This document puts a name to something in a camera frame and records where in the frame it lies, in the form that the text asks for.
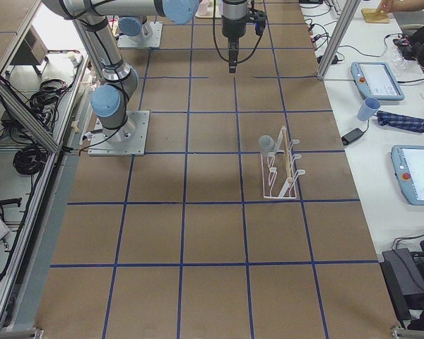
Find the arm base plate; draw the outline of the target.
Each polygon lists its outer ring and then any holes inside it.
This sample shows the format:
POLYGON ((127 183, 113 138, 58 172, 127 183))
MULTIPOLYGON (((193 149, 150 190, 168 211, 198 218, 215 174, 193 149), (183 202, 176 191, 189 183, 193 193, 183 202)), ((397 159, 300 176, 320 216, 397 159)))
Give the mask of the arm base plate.
POLYGON ((163 24, 161 22, 145 22, 133 17, 119 20, 121 31, 118 47, 121 49, 158 49, 160 47, 163 24))
POLYGON ((91 138, 92 147, 87 149, 94 156, 144 155, 150 111, 127 111, 127 122, 118 130, 103 129, 100 120, 96 119, 95 127, 102 129, 91 138))

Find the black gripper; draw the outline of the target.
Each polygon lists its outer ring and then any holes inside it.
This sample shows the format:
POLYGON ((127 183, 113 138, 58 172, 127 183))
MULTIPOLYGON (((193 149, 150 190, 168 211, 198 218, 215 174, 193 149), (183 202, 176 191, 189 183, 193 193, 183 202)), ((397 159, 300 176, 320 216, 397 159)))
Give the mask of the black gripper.
POLYGON ((222 34, 228 38, 228 70, 235 73, 238 64, 239 38, 246 32, 247 1, 222 0, 222 34))

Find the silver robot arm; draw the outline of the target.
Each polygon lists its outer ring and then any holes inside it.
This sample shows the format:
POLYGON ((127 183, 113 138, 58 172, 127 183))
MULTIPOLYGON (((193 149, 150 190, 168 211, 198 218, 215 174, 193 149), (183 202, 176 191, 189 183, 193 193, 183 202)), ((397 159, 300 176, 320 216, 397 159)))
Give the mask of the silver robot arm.
POLYGON ((139 84, 134 67, 123 59, 108 23, 108 16, 124 19, 159 15, 176 24, 186 24, 199 9, 199 1, 44 1, 43 4, 65 20, 79 25, 87 52, 102 67, 104 84, 90 97, 91 107, 102 124, 105 142, 113 148, 135 139, 138 124, 127 105, 139 84))
POLYGON ((153 29, 146 16, 122 16, 118 26, 122 34, 134 40, 147 40, 153 36, 153 29))

